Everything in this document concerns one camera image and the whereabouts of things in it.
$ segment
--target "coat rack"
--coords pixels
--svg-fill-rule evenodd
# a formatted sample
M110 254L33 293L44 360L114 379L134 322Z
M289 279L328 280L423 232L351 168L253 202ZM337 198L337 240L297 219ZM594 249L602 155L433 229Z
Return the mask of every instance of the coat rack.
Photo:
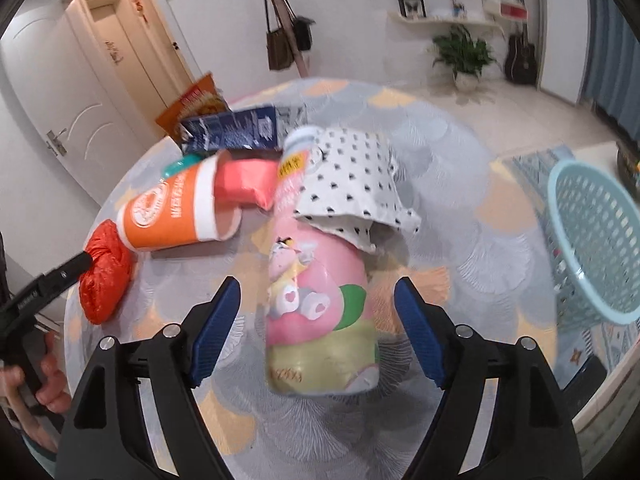
M296 41L296 35L293 32L293 23L291 23L291 19L289 17L289 13L287 12L287 6L284 3L284 0L271 0L273 3L273 8L276 11L276 16L280 20L282 24L282 28L287 36L287 41L289 41L289 46L291 47L291 52L293 53L293 60L296 62L296 67L298 68L298 73L300 77L309 77L309 70L306 68L305 60L300 54L300 50L298 49L298 42Z

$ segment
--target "wall shelf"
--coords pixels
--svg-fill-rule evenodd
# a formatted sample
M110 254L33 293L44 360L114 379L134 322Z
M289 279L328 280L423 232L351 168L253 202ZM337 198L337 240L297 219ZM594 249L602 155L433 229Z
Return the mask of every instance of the wall shelf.
M465 27L489 27L497 28L504 36L504 30L500 24L494 20L473 20L468 18L455 18L453 16L427 16L426 18L415 18L410 20L405 18L399 12L389 11L389 16L396 22L405 23L406 25L436 25L437 23L448 23L450 25L460 24Z

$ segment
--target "laundry basket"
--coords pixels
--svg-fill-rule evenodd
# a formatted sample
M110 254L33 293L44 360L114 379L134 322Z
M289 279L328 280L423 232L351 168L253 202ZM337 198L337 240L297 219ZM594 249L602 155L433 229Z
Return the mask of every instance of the laundry basket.
M640 317L640 215L620 184L575 160L548 181L548 228L558 327Z

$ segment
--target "human hand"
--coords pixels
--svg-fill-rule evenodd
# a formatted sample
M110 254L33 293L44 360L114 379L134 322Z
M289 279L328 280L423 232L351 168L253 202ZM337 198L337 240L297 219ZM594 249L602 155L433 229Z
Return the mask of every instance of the human hand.
M53 354L55 336L53 332L45 335L47 354L40 362L40 368L46 377L46 382L36 393L40 404L53 413L64 413L71 405L71 396L66 393L66 377L58 367L58 361ZM31 415L18 389L24 384L24 371L19 367L0 369L0 397L6 397L9 407L14 411L22 430L32 440L52 452L57 451L57 445L46 433L37 419Z

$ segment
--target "basket rim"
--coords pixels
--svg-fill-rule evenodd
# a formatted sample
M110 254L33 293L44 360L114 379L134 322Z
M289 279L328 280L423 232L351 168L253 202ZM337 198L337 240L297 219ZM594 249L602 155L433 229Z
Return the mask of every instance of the basket rim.
M626 192L626 190L620 185L620 183L613 179L610 175L604 173L599 168L596 168L591 164L587 164L579 160L569 159L561 160L560 162L558 162L549 174L549 180L546 189L547 205L549 208L549 219L551 222L551 227L556 237L556 243L560 246L560 251L563 256L562 259L566 263L569 270L569 279L572 281L574 286L577 287L581 291L581 293L583 293L588 298L595 309L607 320L619 325L633 323L640 317L640 300L638 300L638 305L631 312L620 312L611 308L609 304L604 301L596 288L591 285L590 280L588 280L588 278L584 276L584 272L581 271L581 266L578 262L578 258L576 258L574 255L572 247L569 244L567 234L564 230L564 226L562 225L560 211L558 208L556 186L558 184L558 178L560 177L562 172L567 168L576 166L591 171L592 173L599 174L601 177L606 179L613 187L615 187L621 195L622 200L626 202L626 206L628 206L628 208L635 213L638 223L640 224L640 213L638 212L638 206L635 202L633 202L628 192ZM578 278L578 274L580 272L582 272L582 278Z

